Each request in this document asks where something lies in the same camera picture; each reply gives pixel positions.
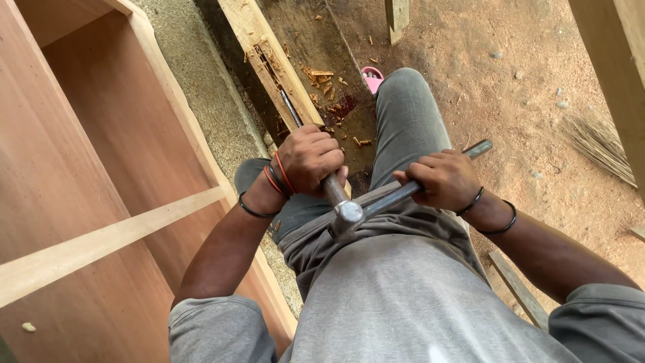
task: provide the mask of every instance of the person's right hand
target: person's right hand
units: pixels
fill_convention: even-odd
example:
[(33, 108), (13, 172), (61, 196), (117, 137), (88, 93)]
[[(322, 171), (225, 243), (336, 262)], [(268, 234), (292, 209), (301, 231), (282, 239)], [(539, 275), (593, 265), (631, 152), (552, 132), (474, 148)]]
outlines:
[(392, 175), (401, 185), (412, 180), (423, 185), (425, 190), (412, 196), (417, 204), (453, 212), (469, 206), (481, 188), (468, 155), (450, 149), (421, 156), (405, 172), (395, 171)]
[[(338, 148), (338, 141), (316, 125), (305, 125), (293, 131), (278, 148), (289, 182), (298, 193), (324, 198), (321, 180), (336, 170), (336, 177), (345, 186), (349, 169), (342, 166), (345, 155)], [(274, 158), (271, 166), (284, 186), (287, 186), (280, 166)]]

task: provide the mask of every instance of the black rubber band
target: black rubber band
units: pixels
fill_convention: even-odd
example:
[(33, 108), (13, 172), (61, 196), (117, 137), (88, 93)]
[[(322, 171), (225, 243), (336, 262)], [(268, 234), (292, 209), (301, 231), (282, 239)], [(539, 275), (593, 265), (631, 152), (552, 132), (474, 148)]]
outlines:
[(290, 192), (290, 191), (289, 191), (289, 189), (287, 189), (287, 188), (284, 186), (284, 184), (282, 184), (282, 182), (280, 181), (280, 179), (278, 179), (278, 175), (276, 175), (275, 170), (273, 169), (273, 167), (271, 166), (271, 164), (269, 164), (269, 165), (267, 165), (267, 166), (269, 166), (269, 173), (271, 173), (271, 176), (273, 177), (273, 178), (272, 178), (272, 179), (273, 179), (273, 182), (278, 186), (278, 189), (280, 189), (280, 191), (283, 193), (284, 197), (286, 198), (286, 200), (287, 200), (287, 202), (288, 202), (288, 201), (289, 201), (289, 199), (291, 199), (291, 198), (289, 197), (289, 192)]
[(240, 194), (240, 197), (237, 199), (237, 202), (240, 203), (240, 207), (244, 208), (244, 210), (249, 212), (250, 214), (252, 214), (252, 215), (254, 215), (256, 217), (260, 217), (260, 218), (273, 218), (273, 217), (277, 216), (278, 213), (280, 213), (280, 211), (277, 211), (277, 212), (275, 212), (273, 214), (262, 214), (262, 213), (258, 213), (258, 212), (255, 212), (255, 211), (251, 210), (249, 207), (244, 205), (244, 202), (242, 202), (242, 196), (244, 194), (246, 194), (246, 192), (242, 192)]
[(477, 201), (479, 200), (479, 198), (481, 198), (481, 197), (482, 197), (482, 193), (483, 193), (483, 192), (484, 192), (484, 187), (482, 186), (482, 187), (479, 189), (479, 193), (477, 193), (477, 196), (476, 196), (476, 197), (475, 197), (475, 199), (471, 202), (471, 204), (469, 204), (466, 208), (464, 208), (464, 209), (462, 209), (461, 211), (459, 211), (459, 213), (457, 213), (457, 216), (459, 217), (460, 215), (462, 215), (462, 214), (464, 214), (464, 213), (468, 212), (468, 211), (473, 207), (473, 205), (475, 205), (475, 203), (477, 203)]
[(513, 208), (513, 219), (511, 220), (511, 223), (509, 223), (506, 227), (500, 229), (499, 231), (484, 232), (484, 231), (480, 231), (480, 230), (477, 229), (477, 232), (483, 234), (484, 236), (495, 236), (496, 234), (502, 234), (502, 233), (508, 231), (508, 229), (510, 227), (513, 227), (513, 224), (515, 224), (515, 221), (517, 220), (517, 209), (515, 209), (515, 206), (511, 202), (509, 202), (508, 200), (504, 200), (504, 202), (506, 204), (510, 205), (511, 208)]

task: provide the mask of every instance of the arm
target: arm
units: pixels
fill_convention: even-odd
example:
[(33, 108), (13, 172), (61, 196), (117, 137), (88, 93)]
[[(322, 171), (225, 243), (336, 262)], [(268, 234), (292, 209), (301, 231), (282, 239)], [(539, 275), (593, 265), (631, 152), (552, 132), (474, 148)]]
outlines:
[[(443, 150), (419, 158), (407, 171), (394, 172), (402, 184), (421, 182), (426, 190), (412, 198), (421, 205), (458, 212), (470, 204), (481, 184), (470, 158)], [(511, 207), (484, 191), (481, 199), (462, 215), (480, 231), (498, 231), (513, 218)], [(546, 224), (517, 212), (515, 225), (502, 234), (487, 236), (522, 271), (535, 287), (560, 304), (586, 284), (640, 287), (620, 269), (585, 246)]]
[[(347, 167), (341, 167), (344, 154), (338, 141), (315, 125), (306, 125), (291, 133), (278, 149), (285, 173), (297, 192), (324, 197), (320, 181), (337, 173), (341, 185), (347, 178)], [(276, 160), (272, 166), (281, 178)], [(286, 198), (276, 191), (260, 173), (243, 196), (251, 210), (261, 214), (280, 211)], [(260, 218), (236, 204), (206, 237), (184, 274), (172, 307), (187, 298), (230, 296), (235, 292), (253, 261), (271, 218)]]

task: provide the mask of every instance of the leg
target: leg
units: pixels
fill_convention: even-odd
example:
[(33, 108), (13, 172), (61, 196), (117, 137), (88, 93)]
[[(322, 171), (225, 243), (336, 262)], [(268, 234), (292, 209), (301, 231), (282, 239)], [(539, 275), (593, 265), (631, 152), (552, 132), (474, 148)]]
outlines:
[(437, 102), (423, 76), (411, 68), (390, 74), (376, 93), (377, 144), (370, 190), (394, 182), (419, 157), (450, 149)]
[[(269, 165), (269, 159), (249, 159), (245, 160), (235, 172), (235, 188), (238, 193), (247, 191), (255, 181), (258, 174), (262, 172), (264, 166)], [(332, 206), (325, 199), (317, 199), (305, 194), (296, 194), (291, 197), (280, 213), (273, 219), (272, 239), (274, 242), (280, 242), (289, 232), (292, 232), (300, 226), (308, 223), (323, 214), (331, 211)], [(280, 228), (274, 231), (277, 222), (280, 221)]]

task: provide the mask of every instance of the broom bristles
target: broom bristles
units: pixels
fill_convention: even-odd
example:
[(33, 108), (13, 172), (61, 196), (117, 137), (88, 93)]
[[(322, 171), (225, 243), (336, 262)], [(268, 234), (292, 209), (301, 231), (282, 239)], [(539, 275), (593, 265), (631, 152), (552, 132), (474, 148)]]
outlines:
[(598, 112), (571, 114), (565, 118), (564, 130), (573, 147), (609, 173), (636, 187), (618, 132), (610, 118)]

